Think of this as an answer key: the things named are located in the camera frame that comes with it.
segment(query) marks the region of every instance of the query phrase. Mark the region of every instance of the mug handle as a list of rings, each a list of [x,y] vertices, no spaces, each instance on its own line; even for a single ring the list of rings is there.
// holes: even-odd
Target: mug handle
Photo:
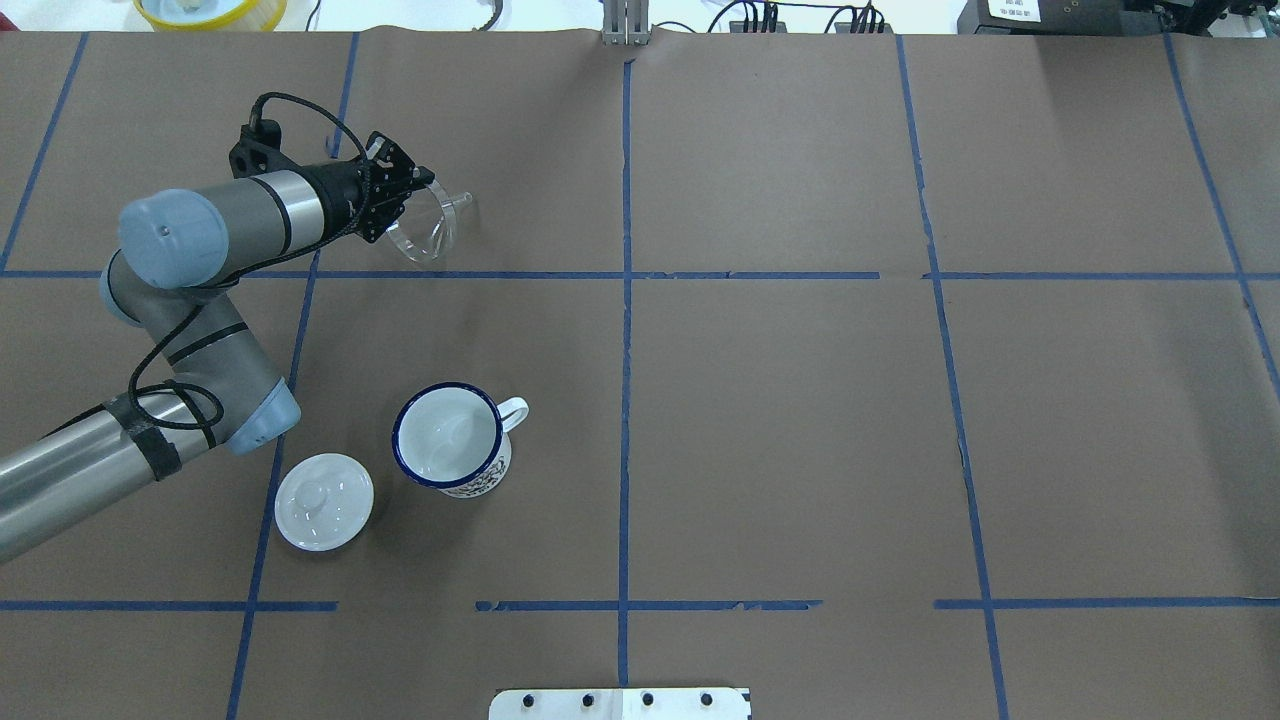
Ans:
[[[498,406],[498,416],[502,418],[502,432],[509,433],[529,416],[529,404],[524,397],[512,397]]]

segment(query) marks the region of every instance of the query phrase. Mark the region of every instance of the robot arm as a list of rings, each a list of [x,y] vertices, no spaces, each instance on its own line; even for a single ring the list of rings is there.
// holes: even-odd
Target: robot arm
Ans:
[[[113,314],[147,331],[148,360],[163,354],[174,377],[137,388],[143,363],[127,392],[0,459],[0,562],[218,445],[250,452],[301,418],[227,290],[352,232],[376,241],[434,174],[380,133],[351,160],[297,165],[279,150],[279,126],[261,117],[270,97],[300,101],[259,99],[230,152],[237,179],[166,190],[122,211],[120,250],[99,290]]]

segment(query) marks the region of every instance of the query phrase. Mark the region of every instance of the white label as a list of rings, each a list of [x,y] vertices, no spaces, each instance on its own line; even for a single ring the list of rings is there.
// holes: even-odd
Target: white label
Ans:
[[[987,0],[992,17],[1023,23],[1039,22],[1039,0]]]

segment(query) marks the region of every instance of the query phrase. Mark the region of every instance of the yellow rim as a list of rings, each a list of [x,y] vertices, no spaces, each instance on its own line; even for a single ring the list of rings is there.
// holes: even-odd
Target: yellow rim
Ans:
[[[155,28],[164,28],[164,29],[172,29],[172,31],[184,32],[184,31],[198,31],[198,29],[218,29],[218,28],[227,27],[227,26],[232,24],[233,22],[236,22],[236,20],[243,18],[244,15],[247,15],[248,12],[252,10],[259,4],[259,1],[260,0],[244,0],[234,10],[232,10],[230,13],[227,13],[225,15],[214,18],[211,20],[204,20],[204,22],[200,22],[200,23],[189,23],[189,24],[174,24],[174,23],[169,23],[169,22],[161,20],[160,18],[152,15],[151,13],[146,12],[142,8],[142,0],[133,0],[133,6],[137,8],[138,12],[142,13],[142,17],[146,18],[147,22],[151,23],[151,26],[155,27]],[[275,17],[273,18],[273,22],[268,23],[270,27],[264,28],[264,29],[271,29],[271,28],[274,28],[275,24],[280,22],[280,15],[283,15],[283,14],[284,14],[284,1],[282,0],[280,1],[280,8],[276,10]]]

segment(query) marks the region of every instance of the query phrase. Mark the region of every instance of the white bracket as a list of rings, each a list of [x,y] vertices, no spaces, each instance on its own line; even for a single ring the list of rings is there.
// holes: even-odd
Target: white bracket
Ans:
[[[751,720],[751,692],[737,688],[503,691],[489,720]]]
[[[605,45],[649,45],[649,0],[603,0]]]

